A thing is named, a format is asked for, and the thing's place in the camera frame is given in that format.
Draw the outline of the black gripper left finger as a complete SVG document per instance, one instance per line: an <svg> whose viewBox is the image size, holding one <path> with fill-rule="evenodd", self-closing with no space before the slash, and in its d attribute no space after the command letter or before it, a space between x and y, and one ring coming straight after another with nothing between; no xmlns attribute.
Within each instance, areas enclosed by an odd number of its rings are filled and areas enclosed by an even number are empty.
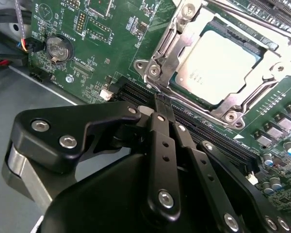
<svg viewBox="0 0 291 233"><path fill-rule="evenodd" d="M146 212L177 221L181 196L173 123L154 95L151 107L127 101L26 110L14 120L5 157L7 183L46 213L64 190L119 159L148 158Z"/></svg>

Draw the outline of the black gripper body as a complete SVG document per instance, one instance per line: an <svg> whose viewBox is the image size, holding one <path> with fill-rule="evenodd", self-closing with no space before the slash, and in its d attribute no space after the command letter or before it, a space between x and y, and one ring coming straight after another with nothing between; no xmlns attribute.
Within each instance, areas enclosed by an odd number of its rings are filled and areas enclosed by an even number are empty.
<svg viewBox="0 0 291 233"><path fill-rule="evenodd" d="M179 171L181 215L156 222L146 212L148 158L126 156L61 192L48 207L43 233L216 233L206 199L187 172Z"/></svg>

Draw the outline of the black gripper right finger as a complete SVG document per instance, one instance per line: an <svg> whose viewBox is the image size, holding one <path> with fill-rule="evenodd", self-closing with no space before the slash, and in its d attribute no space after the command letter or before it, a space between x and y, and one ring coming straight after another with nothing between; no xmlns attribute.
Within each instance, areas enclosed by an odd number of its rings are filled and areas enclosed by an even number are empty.
<svg viewBox="0 0 291 233"><path fill-rule="evenodd" d="M214 227L220 233L291 233L291 224L209 141L195 142L174 117L171 100L162 109L173 123L176 142L187 157L189 171L201 185Z"/></svg>

